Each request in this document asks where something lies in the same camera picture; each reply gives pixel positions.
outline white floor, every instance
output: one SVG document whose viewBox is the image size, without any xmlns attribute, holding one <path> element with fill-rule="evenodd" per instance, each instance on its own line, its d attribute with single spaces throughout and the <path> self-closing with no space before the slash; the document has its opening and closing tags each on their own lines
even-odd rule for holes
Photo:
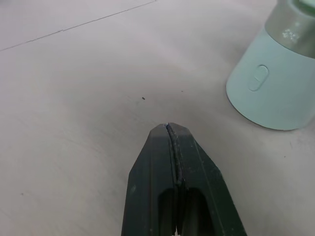
<svg viewBox="0 0 315 236">
<path fill-rule="evenodd" d="M 165 122 L 221 169 L 249 236 L 313 235 L 315 123 L 264 129 L 224 90 L 275 1 L 87 2 L 0 1 L 0 236 L 120 235 Z"/>
</svg>

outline power button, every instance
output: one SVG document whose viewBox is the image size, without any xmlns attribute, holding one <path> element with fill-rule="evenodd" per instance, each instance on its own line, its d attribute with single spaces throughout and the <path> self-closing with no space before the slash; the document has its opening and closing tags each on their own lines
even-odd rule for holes
<svg viewBox="0 0 315 236">
<path fill-rule="evenodd" d="M 257 91 L 266 81 L 269 75 L 269 70 L 266 66 L 260 65 L 257 67 L 253 77 L 250 78 L 248 88 L 250 91 Z"/>
</svg>

